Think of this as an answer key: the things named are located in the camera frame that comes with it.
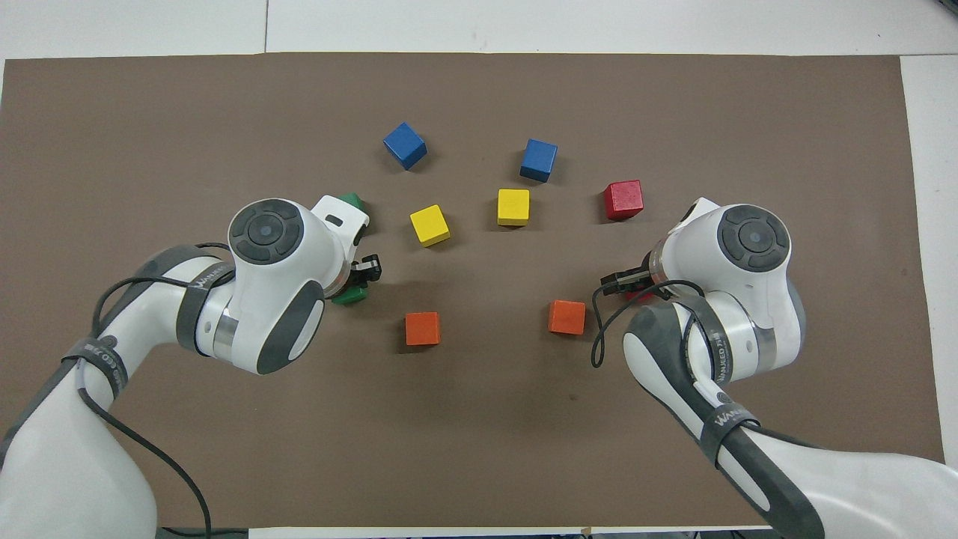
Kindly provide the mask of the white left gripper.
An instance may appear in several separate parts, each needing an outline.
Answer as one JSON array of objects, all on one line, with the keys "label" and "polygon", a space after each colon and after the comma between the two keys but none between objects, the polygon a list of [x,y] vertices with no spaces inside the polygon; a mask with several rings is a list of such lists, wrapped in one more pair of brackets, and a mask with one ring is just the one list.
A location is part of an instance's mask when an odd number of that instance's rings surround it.
[{"label": "white left gripper", "polygon": [[[319,199],[317,204],[311,208],[311,212],[338,240],[339,245],[344,250],[344,258],[346,260],[355,259],[356,250],[370,224],[369,215],[349,204],[349,202],[332,197],[332,195],[324,195]],[[349,289],[352,289],[352,287],[366,289],[368,283],[374,281],[374,276],[381,276],[382,267],[379,256],[368,255],[363,257],[357,263],[357,270],[358,272],[350,272],[347,286]]]}]

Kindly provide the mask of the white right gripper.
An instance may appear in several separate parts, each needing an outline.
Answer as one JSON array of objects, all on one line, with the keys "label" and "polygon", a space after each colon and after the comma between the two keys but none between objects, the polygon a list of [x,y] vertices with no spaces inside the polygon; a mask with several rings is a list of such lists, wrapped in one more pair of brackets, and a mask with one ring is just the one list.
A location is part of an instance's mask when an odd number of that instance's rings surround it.
[{"label": "white right gripper", "polygon": [[[719,228],[716,215],[721,215],[721,205],[705,197],[695,199],[685,216],[668,232],[668,242],[716,242]],[[629,274],[603,276],[601,293],[603,296],[612,296],[653,285],[653,277],[646,267],[633,267]]]}]

